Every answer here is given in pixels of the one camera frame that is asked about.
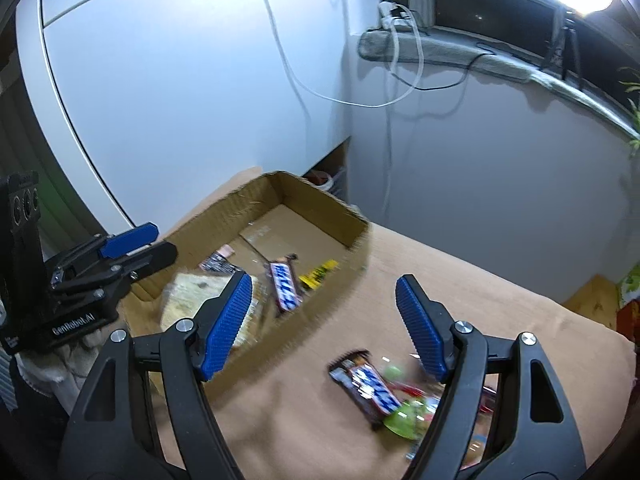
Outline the white gloved left hand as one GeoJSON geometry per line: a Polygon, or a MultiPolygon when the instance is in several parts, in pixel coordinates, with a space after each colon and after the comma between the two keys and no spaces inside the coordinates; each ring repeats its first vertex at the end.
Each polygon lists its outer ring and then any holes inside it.
{"type": "Polygon", "coordinates": [[[105,342],[100,330],[63,344],[50,353],[20,352],[17,369],[32,388],[48,396],[75,401],[105,342]]]}

